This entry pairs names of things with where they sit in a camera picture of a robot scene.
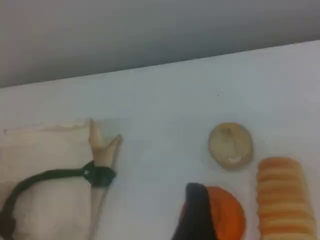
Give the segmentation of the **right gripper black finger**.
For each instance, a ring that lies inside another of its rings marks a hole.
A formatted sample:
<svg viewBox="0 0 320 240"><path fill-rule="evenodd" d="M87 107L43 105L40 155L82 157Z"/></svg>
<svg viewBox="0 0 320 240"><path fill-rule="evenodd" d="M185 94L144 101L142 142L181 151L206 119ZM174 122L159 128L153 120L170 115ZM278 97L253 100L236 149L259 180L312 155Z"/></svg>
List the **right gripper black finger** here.
<svg viewBox="0 0 320 240"><path fill-rule="evenodd" d="M184 208L172 239L217 239L212 221L209 193L203 184L190 182L186 185Z"/></svg>

